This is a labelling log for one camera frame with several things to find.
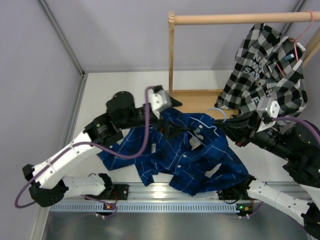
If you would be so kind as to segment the aluminium mounting rail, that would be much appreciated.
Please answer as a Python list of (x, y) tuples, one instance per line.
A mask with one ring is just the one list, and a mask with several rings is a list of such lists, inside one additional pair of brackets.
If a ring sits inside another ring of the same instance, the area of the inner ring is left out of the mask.
[[(130, 182), (122, 183), (129, 185), (128, 201), (144, 200), (144, 201), (166, 201), (166, 200), (218, 200), (218, 194), (215, 191), (202, 192), (195, 196), (176, 190), (167, 183), (152, 183), (149, 186), (144, 186), (143, 183)], [(265, 182), (265, 185), (290, 195), (294, 198), (302, 200), (310, 200), (310, 195), (295, 182)]]

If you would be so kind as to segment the blue wire hanger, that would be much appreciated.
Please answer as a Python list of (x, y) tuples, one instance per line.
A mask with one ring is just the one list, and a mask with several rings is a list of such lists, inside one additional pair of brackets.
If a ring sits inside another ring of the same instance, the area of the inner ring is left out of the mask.
[[(221, 112), (221, 113), (223, 114), (223, 120), (222, 120), (222, 122), (225, 123), (225, 122), (227, 121), (227, 114), (226, 114), (222, 109), (220, 109), (220, 108), (218, 108), (218, 107), (211, 107), (211, 108), (208, 108), (207, 110), (208, 110), (208, 111), (215, 110), (215, 111)], [(220, 136), (220, 135), (217, 133), (217, 129), (218, 129), (218, 128), (214, 125), (214, 123), (215, 123), (215, 121), (216, 121), (215, 118), (213, 118), (213, 121), (212, 121), (213, 124), (210, 125), (210, 126), (208, 126), (207, 124), (205, 124), (204, 122), (202, 122), (201, 120), (199, 120), (199, 119), (197, 119), (197, 118), (190, 117), (190, 119), (198, 122), (200, 125), (206, 127), (207, 129), (213, 129), (213, 133), (214, 133), (217, 137)]]

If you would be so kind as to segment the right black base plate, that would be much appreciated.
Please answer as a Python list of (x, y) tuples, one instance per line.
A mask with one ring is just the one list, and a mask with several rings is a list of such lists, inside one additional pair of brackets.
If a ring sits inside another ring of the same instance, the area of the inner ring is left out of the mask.
[(237, 201), (244, 197), (243, 191), (234, 187), (225, 188), (217, 192), (219, 200), (222, 201)]

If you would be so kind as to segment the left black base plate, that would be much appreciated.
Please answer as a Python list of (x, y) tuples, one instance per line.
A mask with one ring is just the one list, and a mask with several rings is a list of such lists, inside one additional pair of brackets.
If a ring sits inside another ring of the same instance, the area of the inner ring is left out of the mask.
[(126, 201), (129, 195), (129, 185), (122, 183), (115, 183), (109, 200), (121, 200)]

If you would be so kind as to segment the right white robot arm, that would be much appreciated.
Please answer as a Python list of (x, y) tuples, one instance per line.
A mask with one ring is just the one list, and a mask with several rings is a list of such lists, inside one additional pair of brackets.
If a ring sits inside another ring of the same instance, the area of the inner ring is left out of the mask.
[(320, 131), (297, 117), (270, 117), (252, 111), (225, 121), (215, 120), (238, 147), (252, 143), (287, 161), (283, 169), (310, 196), (295, 198), (248, 175), (219, 191), (221, 200), (259, 200), (294, 219), (312, 237), (320, 238)]

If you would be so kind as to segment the grey corner frame post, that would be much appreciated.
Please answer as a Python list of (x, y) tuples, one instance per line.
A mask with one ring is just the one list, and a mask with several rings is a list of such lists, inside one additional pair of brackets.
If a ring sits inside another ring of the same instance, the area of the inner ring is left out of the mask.
[(37, 0), (36, 1), (41, 10), (44, 12), (46, 18), (48, 19), (49, 23), (53, 27), (57, 37), (59, 38), (62, 46), (64, 47), (66, 53), (68, 54), (72, 64), (76, 68), (77, 72), (80, 74), (81, 77), (85, 75), (85, 71), (83, 70), (78, 58), (76, 57), (68, 39), (66, 38), (58, 20), (56, 19), (53, 11), (51, 10), (50, 6), (48, 5), (46, 0)]

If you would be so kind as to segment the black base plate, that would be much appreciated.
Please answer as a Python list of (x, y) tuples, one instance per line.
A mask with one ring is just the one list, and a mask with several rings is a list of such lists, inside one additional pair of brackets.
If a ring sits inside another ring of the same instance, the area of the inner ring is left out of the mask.
[(121, 200), (126, 201), (129, 195), (129, 185), (122, 183), (115, 183), (109, 200)]
[(234, 187), (225, 188), (217, 192), (219, 200), (222, 201), (237, 201), (244, 197), (243, 191)]

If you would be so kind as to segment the black white checkered shirt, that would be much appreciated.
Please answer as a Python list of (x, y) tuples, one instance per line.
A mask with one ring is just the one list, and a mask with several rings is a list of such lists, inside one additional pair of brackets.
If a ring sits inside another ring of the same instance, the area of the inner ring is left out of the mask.
[(306, 49), (271, 26), (255, 24), (235, 55), (235, 66), (215, 106), (255, 111), (263, 98), (279, 103), (279, 116), (297, 117), (308, 96), (303, 76)]

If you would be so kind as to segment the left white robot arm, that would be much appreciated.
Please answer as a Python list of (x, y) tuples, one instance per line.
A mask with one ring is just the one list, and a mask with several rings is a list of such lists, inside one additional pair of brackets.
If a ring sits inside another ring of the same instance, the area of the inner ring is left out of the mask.
[[(42, 163), (27, 164), (22, 172), (34, 203), (50, 207), (65, 198), (84, 196), (92, 200), (106, 200), (113, 195), (114, 185), (106, 173), (74, 178), (67, 174), (92, 155), (105, 151), (120, 159), (132, 160), (147, 148), (150, 126), (155, 126), (166, 139), (172, 138), (186, 127), (166, 123), (163, 112), (180, 107), (182, 103), (170, 96), (160, 85), (149, 86), (144, 92), (145, 104), (137, 108), (133, 95), (120, 91), (106, 102), (106, 112), (96, 117), (68, 145)], [(135, 154), (125, 155), (111, 150), (111, 146), (124, 136), (122, 131), (144, 127), (143, 142)]]

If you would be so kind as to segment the blue plaid shirt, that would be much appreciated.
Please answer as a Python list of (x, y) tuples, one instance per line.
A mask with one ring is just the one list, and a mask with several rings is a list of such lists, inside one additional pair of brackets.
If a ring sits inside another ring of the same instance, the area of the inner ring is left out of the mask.
[(158, 173), (172, 175), (169, 185), (194, 196), (221, 191), (249, 176), (248, 170), (229, 147), (226, 135), (214, 126), (214, 118), (204, 113), (182, 113), (174, 108), (163, 112), (166, 123), (173, 122), (189, 131), (165, 139), (154, 126), (149, 128), (144, 152), (123, 159), (106, 151), (98, 153), (103, 165), (117, 170), (134, 165), (145, 186)]

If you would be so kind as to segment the wooden clothes rack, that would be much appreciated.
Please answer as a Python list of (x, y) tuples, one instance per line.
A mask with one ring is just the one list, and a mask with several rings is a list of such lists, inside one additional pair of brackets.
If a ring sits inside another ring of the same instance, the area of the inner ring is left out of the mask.
[(189, 25), (229, 25), (256, 23), (315, 23), (320, 21), (319, 11), (276, 12), (276, 13), (241, 13), (214, 15), (176, 15), (168, 13), (168, 92), (182, 101), (181, 112), (199, 112), (214, 118), (222, 117), (221, 113), (208, 110), (212, 107), (221, 89), (187, 89), (174, 90), (174, 48), (175, 26)]

